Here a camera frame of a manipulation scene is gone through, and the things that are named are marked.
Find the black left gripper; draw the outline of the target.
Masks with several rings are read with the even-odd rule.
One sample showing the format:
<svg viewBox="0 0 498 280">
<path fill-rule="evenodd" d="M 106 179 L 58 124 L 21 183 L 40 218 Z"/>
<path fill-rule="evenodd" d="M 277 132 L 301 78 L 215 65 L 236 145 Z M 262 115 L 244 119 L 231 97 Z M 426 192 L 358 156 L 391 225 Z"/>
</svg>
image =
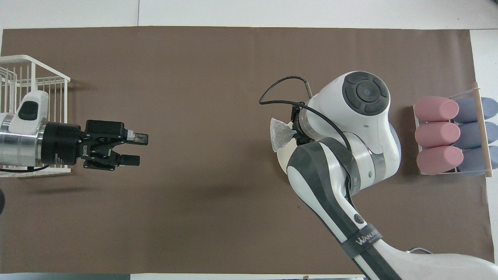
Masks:
<svg viewBox="0 0 498 280">
<path fill-rule="evenodd" d="M 148 145 L 148 134 L 126 129 L 123 122 L 89 119 L 85 130 L 74 124 L 46 124 L 41 141 L 42 164 L 75 165 L 84 160 L 84 168 L 114 171 L 117 167 L 139 166 L 140 156 L 120 155 L 112 151 L 118 142 Z"/>
</svg>

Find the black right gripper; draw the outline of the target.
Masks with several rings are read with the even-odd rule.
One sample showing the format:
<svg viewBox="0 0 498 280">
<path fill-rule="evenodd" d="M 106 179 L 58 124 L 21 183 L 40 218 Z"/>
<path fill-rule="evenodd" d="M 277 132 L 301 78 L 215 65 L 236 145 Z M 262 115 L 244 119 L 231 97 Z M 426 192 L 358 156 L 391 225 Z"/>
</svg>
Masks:
<svg viewBox="0 0 498 280">
<path fill-rule="evenodd" d="M 292 105 L 292 106 L 293 106 L 291 112 L 291 121 L 293 129 L 292 139 L 296 141 L 296 144 L 298 146 L 306 145 L 307 143 L 312 142 L 312 139 L 304 133 L 299 124 L 299 114 L 306 109 L 302 108 L 302 106 L 299 105 Z"/>
</svg>

